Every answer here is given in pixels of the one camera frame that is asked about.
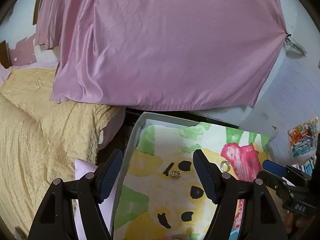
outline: silver bolt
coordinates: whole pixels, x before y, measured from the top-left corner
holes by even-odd
[[[86,177],[87,179],[92,179],[92,178],[94,177],[94,173],[89,172],[89,173],[87,173],[87,174],[85,175],[85,177]]]
[[[222,173],[222,177],[225,178],[225,179],[230,179],[231,178],[231,175],[227,172],[224,172]]]
[[[257,183],[258,185],[262,185],[263,184],[262,179],[255,179],[254,182]]]
[[[61,182],[61,179],[59,179],[59,178],[56,178],[53,180],[54,185],[58,185],[60,182]]]

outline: painting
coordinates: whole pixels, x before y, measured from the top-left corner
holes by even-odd
[[[114,220],[115,240],[151,240],[186,234],[202,240],[216,205],[205,195],[193,166],[202,149],[211,163],[239,180],[253,181],[268,159],[265,135],[200,123],[185,128],[148,126],[133,152]],[[238,201],[232,237],[243,212]]]
[[[289,131],[289,142],[293,156],[297,157],[316,150],[318,135],[318,118],[313,118],[291,129]]]

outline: peeling paint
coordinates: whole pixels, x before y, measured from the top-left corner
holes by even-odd
[[[10,58],[14,59],[15,66],[28,65],[37,61],[33,46],[34,38],[35,34],[17,42],[15,49],[10,49]]]

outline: abstract painting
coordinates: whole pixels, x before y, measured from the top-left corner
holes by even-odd
[[[220,169],[227,162],[228,172],[236,179],[253,181],[268,159],[268,140],[264,135],[208,123],[185,128],[147,127],[124,178],[114,240],[151,240],[177,234],[202,240],[216,205],[205,195],[193,166],[193,152],[202,149],[209,162]],[[233,238],[242,212],[243,201],[239,201]]]
[[[289,131],[289,142],[293,156],[306,154],[316,150],[319,135],[318,118],[304,122]]]

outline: blanket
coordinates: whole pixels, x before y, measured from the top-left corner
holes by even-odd
[[[118,107],[49,101],[55,69],[13,69],[0,87],[0,216],[28,233],[52,180],[94,163],[98,133]]]

